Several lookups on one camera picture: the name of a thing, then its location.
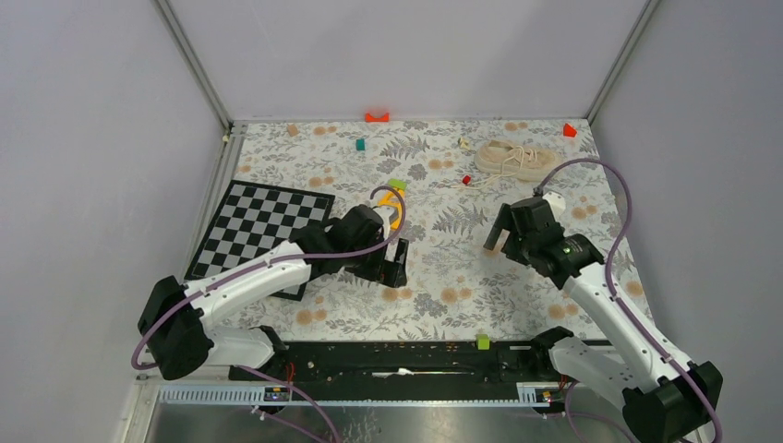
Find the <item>orange arch block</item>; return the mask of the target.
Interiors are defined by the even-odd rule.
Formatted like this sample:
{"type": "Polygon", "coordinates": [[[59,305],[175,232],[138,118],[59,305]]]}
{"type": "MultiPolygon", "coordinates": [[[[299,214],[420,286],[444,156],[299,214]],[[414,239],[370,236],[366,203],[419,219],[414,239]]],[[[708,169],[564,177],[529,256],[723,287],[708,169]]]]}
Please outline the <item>orange arch block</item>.
{"type": "Polygon", "coordinates": [[[365,113],[366,123],[388,123],[389,121],[390,121],[389,113],[383,113],[383,114],[365,113]]]}

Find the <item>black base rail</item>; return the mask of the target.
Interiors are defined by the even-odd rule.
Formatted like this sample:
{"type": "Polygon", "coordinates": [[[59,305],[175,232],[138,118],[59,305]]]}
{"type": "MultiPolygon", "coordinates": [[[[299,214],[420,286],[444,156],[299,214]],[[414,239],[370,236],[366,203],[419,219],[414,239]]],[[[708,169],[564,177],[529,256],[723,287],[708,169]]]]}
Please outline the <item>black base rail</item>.
{"type": "Polygon", "coordinates": [[[475,341],[292,341],[256,375],[231,368],[232,381],[259,382],[263,375],[303,389],[348,383],[501,384],[553,388],[555,397],[572,384],[546,362],[532,341],[494,341],[479,351],[475,341]]]}

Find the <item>floral patterned table mat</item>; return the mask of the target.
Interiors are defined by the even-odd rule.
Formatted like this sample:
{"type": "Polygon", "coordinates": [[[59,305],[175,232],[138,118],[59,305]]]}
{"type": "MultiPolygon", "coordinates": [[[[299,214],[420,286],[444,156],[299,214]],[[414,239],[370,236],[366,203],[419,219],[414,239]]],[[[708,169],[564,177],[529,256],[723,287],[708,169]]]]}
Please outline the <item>floral patterned table mat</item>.
{"type": "Polygon", "coordinates": [[[530,184],[500,179],[467,189],[474,164],[490,140],[554,150],[570,166],[548,189],[566,202],[561,224],[607,252],[621,211],[598,155],[591,128],[575,120],[575,138],[561,120],[253,123],[241,126],[234,176],[241,181],[335,196],[331,213],[344,215],[370,201],[390,179],[407,183],[402,232],[410,243],[408,283],[391,289],[340,272],[311,282],[298,301],[269,297],[228,319],[238,328],[273,327],[286,341],[525,340],[562,326],[598,340],[595,322],[564,291],[533,270],[483,245],[502,203],[530,196],[530,184]],[[299,134],[290,137],[289,125],[299,134]],[[355,148],[358,139],[366,149],[355,148]],[[461,149],[459,138],[470,147],[461,149]]]}

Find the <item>green block on frame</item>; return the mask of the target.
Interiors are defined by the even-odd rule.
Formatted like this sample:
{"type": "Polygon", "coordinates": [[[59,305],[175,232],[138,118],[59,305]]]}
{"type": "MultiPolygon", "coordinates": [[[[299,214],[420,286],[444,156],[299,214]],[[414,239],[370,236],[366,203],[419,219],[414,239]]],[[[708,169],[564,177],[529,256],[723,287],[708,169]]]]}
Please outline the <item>green block on frame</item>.
{"type": "Polygon", "coordinates": [[[390,179],[388,181],[388,185],[402,191],[404,191],[407,188],[407,183],[405,181],[398,180],[398,179],[390,179]]]}

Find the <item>red wedge block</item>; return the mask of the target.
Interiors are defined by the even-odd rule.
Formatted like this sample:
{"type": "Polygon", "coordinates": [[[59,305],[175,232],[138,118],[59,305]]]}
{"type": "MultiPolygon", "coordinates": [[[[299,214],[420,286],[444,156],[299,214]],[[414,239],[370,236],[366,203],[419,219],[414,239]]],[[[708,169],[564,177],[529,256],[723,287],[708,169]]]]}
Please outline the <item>red wedge block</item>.
{"type": "Polygon", "coordinates": [[[562,128],[562,135],[567,138],[575,138],[578,134],[578,131],[570,124],[566,123],[563,125],[562,128]]]}

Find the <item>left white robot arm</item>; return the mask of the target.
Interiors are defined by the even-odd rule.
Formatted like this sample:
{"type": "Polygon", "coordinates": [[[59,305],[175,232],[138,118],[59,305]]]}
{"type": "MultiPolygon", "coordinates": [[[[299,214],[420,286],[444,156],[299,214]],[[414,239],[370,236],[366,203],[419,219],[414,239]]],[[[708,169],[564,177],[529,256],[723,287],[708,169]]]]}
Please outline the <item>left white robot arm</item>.
{"type": "Polygon", "coordinates": [[[266,379],[286,367],[283,344],[268,327],[233,329],[223,321],[289,287],[345,271],[389,288],[407,284],[409,243],[401,237],[407,208],[358,205],[341,218],[312,222],[260,257],[201,280],[158,280],[138,321],[131,356],[136,370],[166,380],[203,366],[248,366],[266,379]]]}

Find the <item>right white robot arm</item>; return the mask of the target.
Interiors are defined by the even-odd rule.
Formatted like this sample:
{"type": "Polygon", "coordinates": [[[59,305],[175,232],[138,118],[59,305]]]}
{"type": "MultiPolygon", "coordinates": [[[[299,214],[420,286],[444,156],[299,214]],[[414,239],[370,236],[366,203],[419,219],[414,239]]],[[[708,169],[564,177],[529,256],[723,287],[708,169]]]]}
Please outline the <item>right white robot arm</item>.
{"type": "Polygon", "coordinates": [[[542,197],[502,204],[485,242],[493,248],[501,232],[506,258],[552,281],[601,329],[619,356],[594,350],[566,329],[540,334],[544,344],[529,356],[535,376],[571,377],[621,412],[640,442],[677,442],[717,420],[723,377],[714,364],[696,364],[607,277],[602,254],[583,235],[565,235],[542,197]]]}

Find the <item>black white checkerboard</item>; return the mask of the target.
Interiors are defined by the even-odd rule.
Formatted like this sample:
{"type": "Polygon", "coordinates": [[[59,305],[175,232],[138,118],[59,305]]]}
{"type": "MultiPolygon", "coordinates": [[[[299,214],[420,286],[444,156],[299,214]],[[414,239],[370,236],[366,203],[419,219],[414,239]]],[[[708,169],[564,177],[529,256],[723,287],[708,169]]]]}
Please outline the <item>black white checkerboard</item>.
{"type": "Polygon", "coordinates": [[[334,200],[330,194],[231,181],[184,280],[214,277],[260,257],[295,230],[327,220],[334,200]]]}

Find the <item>lime green cube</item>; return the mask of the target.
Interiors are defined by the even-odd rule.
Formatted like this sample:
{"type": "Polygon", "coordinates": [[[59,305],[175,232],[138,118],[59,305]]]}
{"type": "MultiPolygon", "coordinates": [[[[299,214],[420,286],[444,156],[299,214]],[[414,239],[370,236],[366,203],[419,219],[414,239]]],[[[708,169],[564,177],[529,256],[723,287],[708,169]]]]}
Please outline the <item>lime green cube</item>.
{"type": "Polygon", "coordinates": [[[476,348],[479,351],[487,351],[490,349],[491,339],[487,334],[481,333],[476,335],[476,348]]]}

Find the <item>beige sneaker with laces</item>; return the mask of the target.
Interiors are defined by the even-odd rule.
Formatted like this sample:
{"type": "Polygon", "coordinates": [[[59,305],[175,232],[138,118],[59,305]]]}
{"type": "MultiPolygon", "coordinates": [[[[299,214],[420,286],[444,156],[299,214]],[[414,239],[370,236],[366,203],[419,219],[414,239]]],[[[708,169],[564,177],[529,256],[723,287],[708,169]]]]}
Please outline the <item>beige sneaker with laces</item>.
{"type": "Polygon", "coordinates": [[[474,157],[476,168],[488,177],[465,187],[483,189],[505,178],[540,183],[562,163],[562,157],[554,150],[493,139],[480,147],[474,157]]]}

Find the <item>yellow triangular toy frame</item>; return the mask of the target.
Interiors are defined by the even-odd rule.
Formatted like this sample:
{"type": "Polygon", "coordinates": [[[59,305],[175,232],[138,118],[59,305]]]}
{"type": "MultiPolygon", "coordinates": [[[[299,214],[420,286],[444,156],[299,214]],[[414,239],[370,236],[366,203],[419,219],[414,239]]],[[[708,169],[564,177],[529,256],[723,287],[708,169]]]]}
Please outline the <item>yellow triangular toy frame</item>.
{"type": "Polygon", "coordinates": [[[403,209],[400,197],[404,196],[403,189],[394,187],[391,191],[387,191],[378,202],[378,207],[383,208],[384,213],[388,213],[390,229],[393,231],[398,230],[401,225],[403,209]]]}

